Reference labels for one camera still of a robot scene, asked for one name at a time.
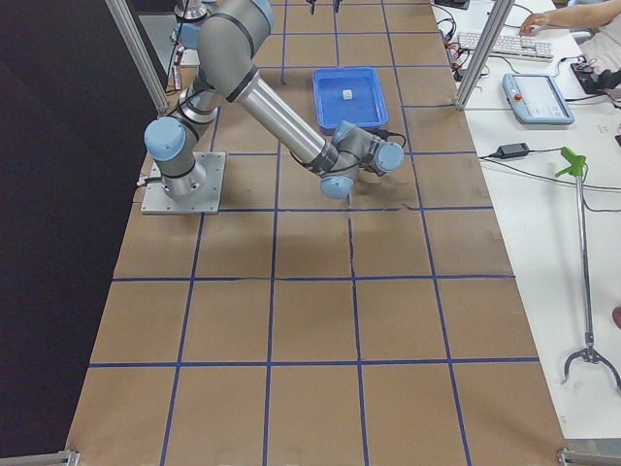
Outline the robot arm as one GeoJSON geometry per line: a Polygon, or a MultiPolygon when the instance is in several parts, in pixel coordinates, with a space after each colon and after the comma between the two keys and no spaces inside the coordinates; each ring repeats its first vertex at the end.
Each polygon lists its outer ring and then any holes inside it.
{"type": "Polygon", "coordinates": [[[321,192],[330,198],[345,198],[360,170],[382,176],[403,164],[400,146],[351,122],[342,122],[325,140],[261,78],[252,60],[274,20],[267,1],[224,1],[200,25],[199,68],[192,85],[169,115],[145,131],[167,197],[180,200],[206,186],[208,171],[194,148],[214,120],[219,98],[243,107],[320,178],[321,192]]]}

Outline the person forearm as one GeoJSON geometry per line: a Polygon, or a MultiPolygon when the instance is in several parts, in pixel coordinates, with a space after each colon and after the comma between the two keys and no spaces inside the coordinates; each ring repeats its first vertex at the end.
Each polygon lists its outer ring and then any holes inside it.
{"type": "Polygon", "coordinates": [[[620,15],[620,1],[572,5],[548,13],[548,25],[563,28],[599,28],[620,15]]]}

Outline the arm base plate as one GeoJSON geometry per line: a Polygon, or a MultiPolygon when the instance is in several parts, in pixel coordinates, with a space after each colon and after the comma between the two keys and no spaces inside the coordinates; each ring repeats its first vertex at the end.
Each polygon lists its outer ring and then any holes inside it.
{"type": "Polygon", "coordinates": [[[145,215],[216,215],[222,194],[225,151],[195,151],[193,170],[183,178],[163,177],[155,162],[151,165],[141,212],[145,215]]]}

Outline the person hand on keyboard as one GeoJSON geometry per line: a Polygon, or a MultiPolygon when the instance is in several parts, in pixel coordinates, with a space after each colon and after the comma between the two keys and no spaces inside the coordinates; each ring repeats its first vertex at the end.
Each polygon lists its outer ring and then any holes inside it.
{"type": "Polygon", "coordinates": [[[549,23],[548,13],[530,14],[521,23],[518,29],[520,36],[528,36],[534,33],[537,28],[547,26],[549,23]]]}

